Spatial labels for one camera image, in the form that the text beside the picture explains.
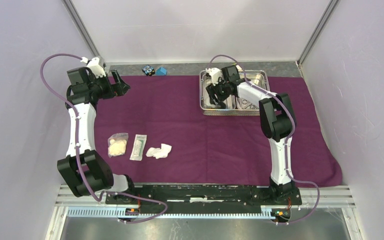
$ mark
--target perforated metal tray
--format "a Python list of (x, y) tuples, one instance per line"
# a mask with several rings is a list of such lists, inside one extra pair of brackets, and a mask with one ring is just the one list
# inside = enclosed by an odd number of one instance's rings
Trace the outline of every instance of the perforated metal tray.
[[(199, 104), (202, 113), (208, 116), (258, 116), (260, 115), (259, 107), (253, 105), (240, 97), (229, 97), (224, 101), (226, 109), (215, 109), (215, 105), (210, 104), (210, 97), (206, 91), (206, 87), (211, 84), (211, 80), (205, 76), (205, 70), (199, 73)], [(270, 91), (269, 80), (267, 74), (263, 70), (247, 70), (246, 77), (254, 84)]]

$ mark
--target purple tablecloth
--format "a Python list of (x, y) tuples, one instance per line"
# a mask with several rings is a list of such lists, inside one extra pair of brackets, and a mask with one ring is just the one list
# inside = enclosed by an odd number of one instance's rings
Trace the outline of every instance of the purple tablecloth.
[[(269, 141), (259, 116), (205, 116), (199, 106), (197, 76), (126, 76), (125, 96), (101, 100), (95, 145), (115, 174), (134, 182), (269, 184)], [(302, 78), (270, 77), (270, 89), (288, 93), (297, 120), (291, 166), (298, 180), (321, 187), (342, 183), (342, 172), (322, 137), (313, 100)], [(125, 155), (108, 157), (108, 138), (128, 133)], [(147, 135), (145, 152), (172, 145), (167, 158), (129, 160), (136, 134)]]

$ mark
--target purple cable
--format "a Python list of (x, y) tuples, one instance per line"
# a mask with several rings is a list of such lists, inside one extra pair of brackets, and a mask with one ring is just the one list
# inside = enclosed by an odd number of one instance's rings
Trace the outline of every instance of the purple cable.
[[(42, 79), (42, 82), (43, 84), (45, 84), (46, 88), (52, 93), (54, 94), (55, 96), (57, 96), (59, 99), (63, 100), (66, 104), (68, 104), (74, 111), (74, 115), (75, 115), (75, 130), (74, 130), (74, 142), (75, 142), (75, 160), (77, 162), (77, 168), (78, 168), (78, 171), (80, 173), (80, 176), (81, 176), (81, 179), (83, 180), (84, 182), (84, 185), (86, 186), (87, 190), (89, 191), (90, 195), (97, 201), (97, 202), (100, 202), (102, 200), (102, 197), (104, 195), (104, 192), (105, 191), (102, 191), (99, 195), (99, 197), (96, 196), (94, 190), (92, 189), (92, 187), (89, 185), (89, 182), (88, 182), (88, 179), (86, 178), (85, 176), (85, 172), (83, 171), (82, 169), (82, 163), (80, 162), (80, 153), (79, 153), (79, 112), (77, 111), (77, 109), (74, 107), (74, 105), (68, 101), (65, 97), (61, 96), (60, 94), (58, 94), (55, 90), (52, 89), (51, 86), (49, 86), (49, 84), (46, 82), (45, 80), (45, 76), (44, 76), (44, 67), (45, 67), (45, 64), (55, 58), (55, 57), (59, 57), (59, 56), (67, 56), (67, 57), (73, 57), (73, 58), (76, 58), (76, 59), (79, 59), (81, 60), (82, 58), (79, 57), (79, 56), (76, 56), (76, 55), (73, 55), (73, 54), (68, 54), (68, 53), (57, 53), (57, 54), (54, 54), (54, 55), (51, 55), (49, 57), (47, 57), (43, 62), (42, 62), (42, 65), (40, 66), (40, 78)], [(128, 197), (131, 197), (131, 198), (134, 198), (134, 199), (139, 199), (139, 200), (143, 200), (143, 201), (148, 201), (148, 202), (153, 202), (153, 203), (158, 203), (158, 204), (163, 204), (165, 206), (165, 209), (154, 215), (154, 216), (151, 216), (151, 217), (148, 217), (148, 218), (145, 218), (145, 219), (142, 219), (142, 220), (139, 220), (139, 221), (132, 221), (132, 222), (128, 222), (129, 224), (138, 224), (138, 223), (143, 223), (145, 221), (148, 221), (148, 220), (151, 220), (151, 219), (154, 219), (162, 214), (164, 214), (166, 211), (167, 211), (167, 204), (165, 202), (162, 202), (162, 201), (158, 201), (158, 200), (153, 200), (153, 199), (148, 199), (148, 198), (143, 198), (143, 197), (139, 197), (139, 196), (135, 196), (135, 195), (131, 195), (131, 194), (128, 194), (128, 193), (124, 193), (124, 192), (118, 192), (118, 194), (122, 194), (122, 195), (125, 195), (125, 196), (128, 196)]]
[[(233, 57), (228, 56), (228, 55), (225, 55), (225, 54), (219, 54), (219, 55), (214, 56), (214, 57), (211, 59), (211, 61), (209, 61), (209, 63), (207, 64), (207, 68), (208, 68), (208, 69), (210, 68), (210, 65), (211, 65), (211, 63), (213, 63), (214, 59), (216, 59), (216, 58), (218, 58), (218, 57), (225, 57), (225, 58), (228, 58), (228, 59), (234, 61), (234, 62), (236, 63), (236, 65), (238, 65), (238, 66), (240, 67), (238, 61), (236, 61)], [(292, 137), (292, 135), (293, 135), (294, 132), (295, 132), (295, 121), (294, 121), (294, 118), (292, 117), (291, 113), (288, 111), (288, 109), (287, 109), (286, 106), (283, 104), (283, 102), (282, 102), (279, 98), (277, 98), (274, 94), (272, 94), (271, 92), (268, 92), (267, 90), (265, 90), (265, 89), (263, 89), (263, 88), (261, 88), (261, 87), (255, 85), (254, 83), (252, 83), (252, 82), (247, 78), (247, 74), (246, 74), (244, 68), (242, 68), (242, 71), (243, 71), (243, 77), (244, 77), (244, 79), (245, 79), (245, 81), (246, 81), (247, 84), (249, 84), (252, 88), (257, 89), (258, 91), (260, 91), (260, 92), (262, 92), (262, 93), (264, 93), (264, 94), (266, 94), (266, 95), (272, 97), (272, 98), (273, 98), (273, 99), (274, 99), (274, 100), (275, 100), (275, 101), (282, 107), (282, 109), (285, 111), (287, 117), (289, 118), (290, 122), (292, 123), (292, 130), (290, 131), (289, 135), (288, 135), (288, 136), (286, 137), (286, 139), (285, 139), (285, 142), (287, 143), (288, 140)], [(320, 200), (320, 189), (319, 189), (319, 186), (318, 186), (315, 182), (313, 182), (313, 181), (301, 181), (301, 180), (297, 180), (297, 179), (295, 179), (295, 178), (293, 178), (293, 177), (291, 176), (291, 174), (289, 173), (289, 164), (288, 164), (288, 145), (287, 145), (287, 144), (285, 144), (285, 151), (284, 151), (284, 152), (285, 152), (285, 165), (286, 165), (286, 174), (287, 174), (287, 176), (288, 176), (291, 180), (295, 181), (296, 183), (300, 183), (300, 184), (311, 184), (311, 185), (313, 185), (313, 186), (317, 189), (317, 200), (315, 201), (314, 207), (311, 209), (311, 211), (310, 211), (307, 215), (305, 215), (305, 216), (303, 216), (302, 218), (299, 218), (299, 219), (297, 219), (297, 220), (290, 221), (290, 222), (279, 222), (279, 224), (281, 224), (281, 225), (288, 225), (288, 224), (293, 224), (293, 223), (299, 222), (299, 221), (301, 221), (301, 220), (304, 220), (304, 219), (308, 218), (309, 216), (311, 216), (311, 215), (314, 213), (314, 211), (315, 211), (316, 208), (317, 208), (317, 205), (319, 205), (319, 200)]]

